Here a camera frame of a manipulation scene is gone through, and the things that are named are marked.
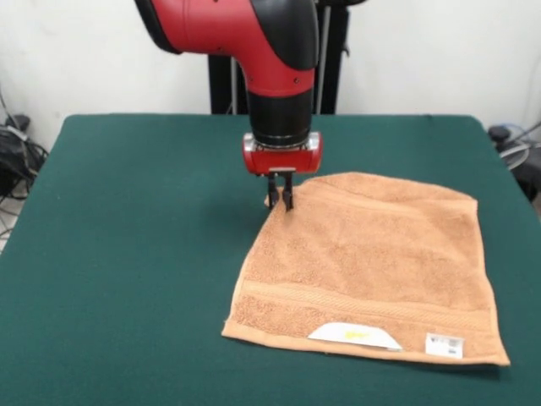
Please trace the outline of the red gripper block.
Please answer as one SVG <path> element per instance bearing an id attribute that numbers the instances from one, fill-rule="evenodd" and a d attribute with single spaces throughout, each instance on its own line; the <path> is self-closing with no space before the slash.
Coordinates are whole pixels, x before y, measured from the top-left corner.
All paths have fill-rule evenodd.
<path id="1" fill-rule="evenodd" d="M 311 132 L 306 141 L 292 148 L 276 149 L 258 143 L 251 133 L 243 136 L 243 160 L 249 173 L 267 175 L 268 207 L 274 208 L 279 201 L 276 175 L 284 172 L 282 199 L 286 211 L 293 208 L 293 173 L 316 173 L 320 168 L 323 138 L 319 132 Z"/>

